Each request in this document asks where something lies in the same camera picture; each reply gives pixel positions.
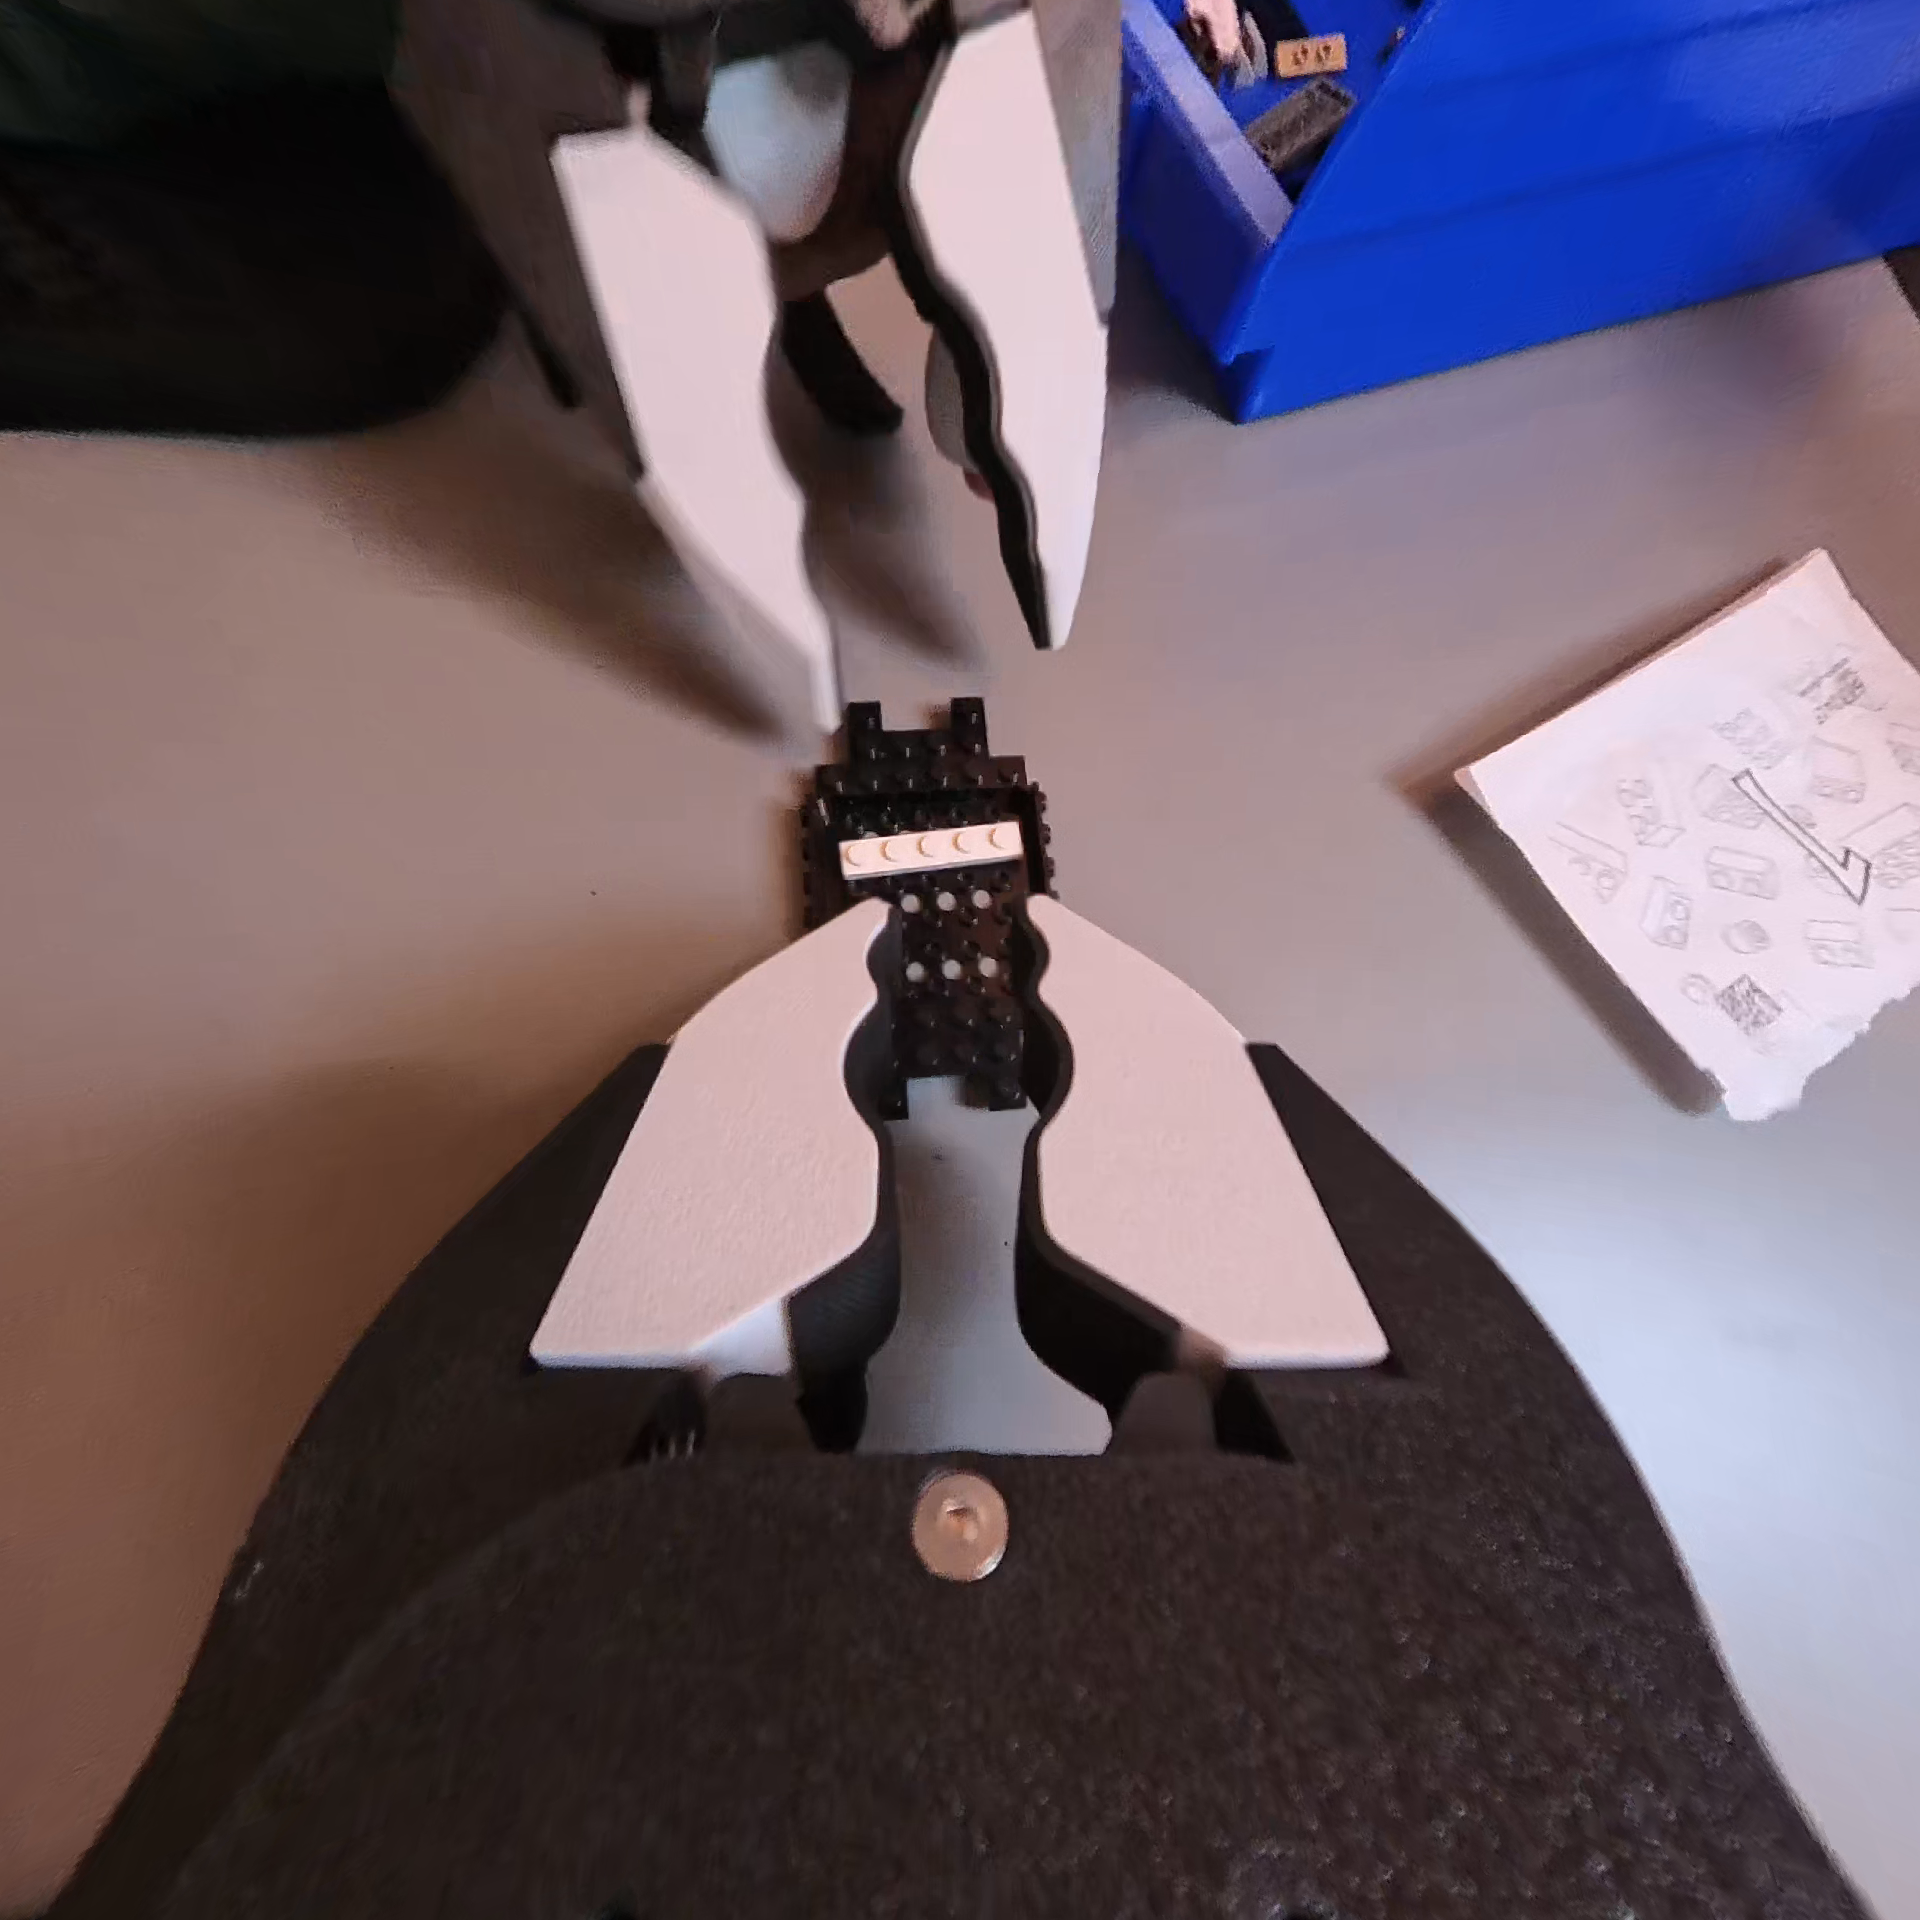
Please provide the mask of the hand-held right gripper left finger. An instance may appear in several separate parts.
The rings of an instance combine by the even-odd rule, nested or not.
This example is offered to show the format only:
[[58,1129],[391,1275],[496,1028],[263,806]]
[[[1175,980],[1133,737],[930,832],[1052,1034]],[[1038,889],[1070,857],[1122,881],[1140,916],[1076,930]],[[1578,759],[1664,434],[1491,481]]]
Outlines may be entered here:
[[543,1371],[788,1391],[853,1452],[896,1330],[901,1236],[883,1105],[896,914],[855,903],[712,994],[667,1046],[531,1342]]

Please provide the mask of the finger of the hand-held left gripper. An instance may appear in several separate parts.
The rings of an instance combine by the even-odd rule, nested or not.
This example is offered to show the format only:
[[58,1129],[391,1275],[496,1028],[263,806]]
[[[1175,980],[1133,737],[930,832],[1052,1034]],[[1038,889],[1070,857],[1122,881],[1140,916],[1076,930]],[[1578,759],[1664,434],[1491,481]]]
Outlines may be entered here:
[[901,146],[901,270],[946,348],[1027,632],[1068,644],[1088,572],[1109,328],[1031,8],[951,8]]
[[831,622],[806,559],[806,505],[778,446],[766,374],[778,299],[748,204],[646,127],[550,148],[630,440],[638,496],[732,632],[805,683],[810,723],[842,710]]

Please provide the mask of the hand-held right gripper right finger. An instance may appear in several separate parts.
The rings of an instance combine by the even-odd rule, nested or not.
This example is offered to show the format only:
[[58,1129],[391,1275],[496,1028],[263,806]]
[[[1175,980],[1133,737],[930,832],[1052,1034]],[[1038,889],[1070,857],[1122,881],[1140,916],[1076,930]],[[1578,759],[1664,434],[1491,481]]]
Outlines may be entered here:
[[1278,1450],[1261,1376],[1390,1362],[1253,1043],[1194,985],[1055,898],[1024,907],[1016,1324],[1117,1450],[1170,1386],[1206,1450]]

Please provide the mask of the black lego car chassis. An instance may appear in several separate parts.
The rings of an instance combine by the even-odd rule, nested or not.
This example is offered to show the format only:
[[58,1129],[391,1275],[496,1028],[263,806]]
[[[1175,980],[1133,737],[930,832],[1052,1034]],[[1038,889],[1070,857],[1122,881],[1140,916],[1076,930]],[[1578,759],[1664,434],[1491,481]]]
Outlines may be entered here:
[[803,792],[797,834],[805,932],[868,898],[893,924],[879,1114],[906,1121],[926,1081],[952,1081],[986,1112],[1022,1108],[1040,963],[1027,906],[1052,895],[1053,862],[1045,794],[1022,756],[991,748],[986,704],[952,700],[922,730],[847,707],[836,755]]

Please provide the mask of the white printed paper bag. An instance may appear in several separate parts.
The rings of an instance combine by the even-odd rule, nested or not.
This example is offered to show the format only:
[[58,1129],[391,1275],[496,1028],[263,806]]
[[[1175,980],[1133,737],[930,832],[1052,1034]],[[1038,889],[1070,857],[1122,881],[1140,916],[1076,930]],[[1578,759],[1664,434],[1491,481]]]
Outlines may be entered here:
[[1455,784],[1730,1121],[1915,993],[1915,666],[1823,550]]

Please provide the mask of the pile of loose lego pieces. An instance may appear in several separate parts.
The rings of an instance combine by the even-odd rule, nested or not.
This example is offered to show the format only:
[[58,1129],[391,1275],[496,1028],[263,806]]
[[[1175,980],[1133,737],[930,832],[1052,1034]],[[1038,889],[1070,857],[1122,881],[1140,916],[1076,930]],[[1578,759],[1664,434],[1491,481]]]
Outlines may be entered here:
[[1422,3],[1172,3],[1168,25],[1261,164],[1306,178],[1379,89]]

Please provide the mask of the blue plastic bin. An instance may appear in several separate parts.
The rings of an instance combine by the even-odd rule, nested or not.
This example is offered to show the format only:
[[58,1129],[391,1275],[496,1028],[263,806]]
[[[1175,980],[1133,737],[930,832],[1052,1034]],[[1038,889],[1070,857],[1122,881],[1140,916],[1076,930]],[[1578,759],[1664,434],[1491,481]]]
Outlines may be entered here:
[[1120,236],[1236,423],[1915,244],[1918,4],[1253,4],[1339,34],[1312,167],[1120,15]]

